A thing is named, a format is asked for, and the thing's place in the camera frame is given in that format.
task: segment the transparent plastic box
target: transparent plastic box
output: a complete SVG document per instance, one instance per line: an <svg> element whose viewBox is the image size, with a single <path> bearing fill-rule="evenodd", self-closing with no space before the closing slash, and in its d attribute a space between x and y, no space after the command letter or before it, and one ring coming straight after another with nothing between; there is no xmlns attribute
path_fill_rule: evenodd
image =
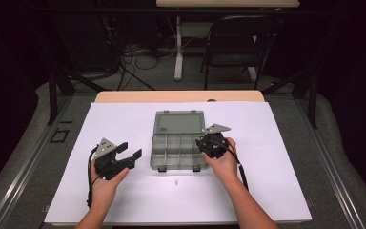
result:
<svg viewBox="0 0 366 229"><path fill-rule="evenodd" d="M207 168L195 140L204 135L201 111L162 111L156 113L153 128L151 167L159 172Z"/></svg>

